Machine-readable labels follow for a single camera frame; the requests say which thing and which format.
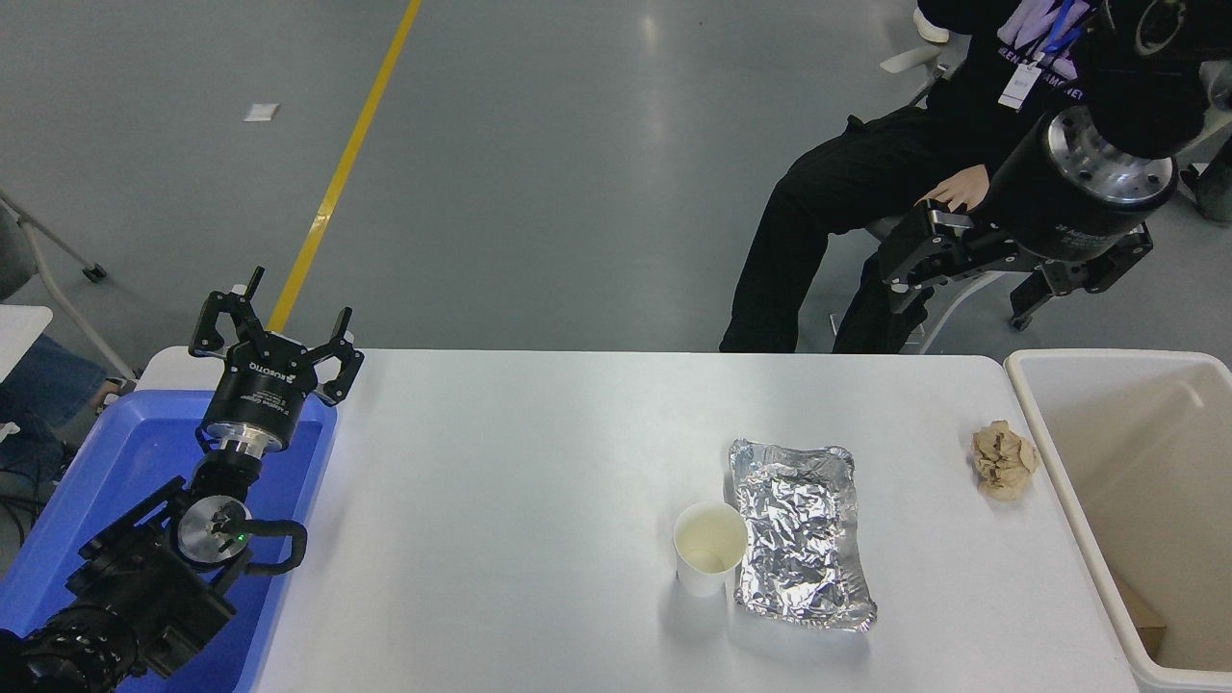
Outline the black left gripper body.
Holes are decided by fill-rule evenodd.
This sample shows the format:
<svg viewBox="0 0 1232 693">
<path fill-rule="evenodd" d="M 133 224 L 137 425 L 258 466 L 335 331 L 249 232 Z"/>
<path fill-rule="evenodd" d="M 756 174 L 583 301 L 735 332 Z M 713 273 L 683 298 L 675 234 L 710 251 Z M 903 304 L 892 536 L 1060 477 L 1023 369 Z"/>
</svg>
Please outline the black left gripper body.
<svg viewBox="0 0 1232 693">
<path fill-rule="evenodd" d="M 246 438 L 269 450 L 288 448 L 307 396 L 318 383 L 307 351 L 308 346 L 278 334 L 233 344 L 200 424 L 202 444 Z"/>
</svg>

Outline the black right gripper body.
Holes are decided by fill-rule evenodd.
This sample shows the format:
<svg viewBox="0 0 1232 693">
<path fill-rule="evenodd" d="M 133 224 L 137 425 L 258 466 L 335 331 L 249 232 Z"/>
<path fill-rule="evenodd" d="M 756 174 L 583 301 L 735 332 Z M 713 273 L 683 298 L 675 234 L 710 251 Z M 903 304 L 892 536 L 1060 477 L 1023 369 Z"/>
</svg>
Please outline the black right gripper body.
<svg viewBox="0 0 1232 693">
<path fill-rule="evenodd" d="M 977 217 L 1026 252 L 1090 261 L 1170 199 L 1170 158 L 1117 149 L 1087 117 L 1044 117 L 991 179 Z"/>
</svg>

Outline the person's hand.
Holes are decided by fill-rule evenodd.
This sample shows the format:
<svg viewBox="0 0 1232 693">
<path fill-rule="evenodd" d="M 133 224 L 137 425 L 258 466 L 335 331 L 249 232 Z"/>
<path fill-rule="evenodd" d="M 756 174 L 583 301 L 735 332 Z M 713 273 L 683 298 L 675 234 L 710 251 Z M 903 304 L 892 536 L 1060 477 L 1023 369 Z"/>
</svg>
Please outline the person's hand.
<svg viewBox="0 0 1232 693">
<path fill-rule="evenodd" d="M 920 201 L 935 201 L 947 210 L 956 212 L 960 207 L 967 211 L 977 208 L 986 201 L 989 192 L 991 178 L 987 166 L 967 166 L 955 171 L 951 176 L 933 185 Z"/>
</svg>

